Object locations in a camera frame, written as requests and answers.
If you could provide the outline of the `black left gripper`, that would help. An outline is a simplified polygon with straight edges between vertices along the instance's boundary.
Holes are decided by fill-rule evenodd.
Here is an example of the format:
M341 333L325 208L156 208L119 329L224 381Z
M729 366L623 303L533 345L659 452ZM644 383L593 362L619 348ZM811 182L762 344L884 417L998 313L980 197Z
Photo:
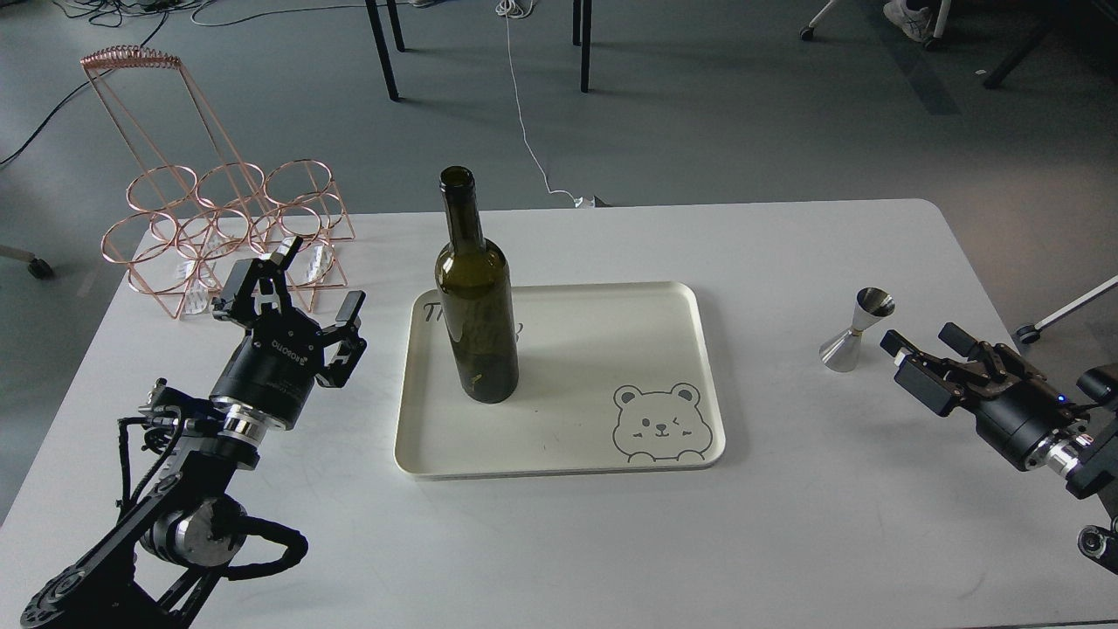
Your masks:
M313 385L344 387L368 347L361 339L359 312L364 290L350 290L335 323L318 323L294 309L285 273L303 238L285 238L274 252L234 263L212 318L246 330L224 366L209 399L215 406L246 406L282 430L297 423Z

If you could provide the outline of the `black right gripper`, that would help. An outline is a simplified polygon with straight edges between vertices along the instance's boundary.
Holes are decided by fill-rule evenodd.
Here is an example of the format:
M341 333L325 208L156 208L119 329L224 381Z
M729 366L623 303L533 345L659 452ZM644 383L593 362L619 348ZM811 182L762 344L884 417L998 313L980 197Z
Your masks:
M1069 401L1005 343L991 345L954 322L945 323L939 339L967 363L928 355L889 328L880 346L894 359L894 382L938 417L958 406L970 411L978 437L1018 471L1041 466L1038 445L1052 433L1069 437L1093 407Z

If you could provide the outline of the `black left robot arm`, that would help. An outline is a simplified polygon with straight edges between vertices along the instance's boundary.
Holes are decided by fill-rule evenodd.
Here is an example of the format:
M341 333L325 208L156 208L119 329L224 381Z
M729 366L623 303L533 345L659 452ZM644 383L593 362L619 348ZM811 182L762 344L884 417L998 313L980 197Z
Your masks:
M275 576L300 564L307 539L252 517L227 494L259 463L269 430L291 430L313 387L340 389L367 347L363 290L321 327L291 299L285 275L302 239L234 264L214 317L245 331L208 397L164 381L120 419L122 498L113 528L25 606L23 628L188 628L222 580ZM127 427L142 426L157 463L129 485Z

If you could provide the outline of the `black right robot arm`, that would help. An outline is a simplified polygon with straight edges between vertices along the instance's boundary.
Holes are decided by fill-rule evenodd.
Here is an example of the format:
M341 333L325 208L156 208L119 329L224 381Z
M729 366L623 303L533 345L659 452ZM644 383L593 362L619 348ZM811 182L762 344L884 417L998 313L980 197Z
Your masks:
M1087 430L1090 411L1115 413L1115 364L1079 378L1090 403L1076 404L1013 347L972 337L953 322L942 326L939 339L961 361L927 354L888 330L880 346L894 359L894 381L938 417L954 409L969 411L978 437L1018 471L1049 468L1065 479L1065 490L1077 499L1099 496L1109 525L1083 527L1077 546L1115 572L1115 421L1097 433Z

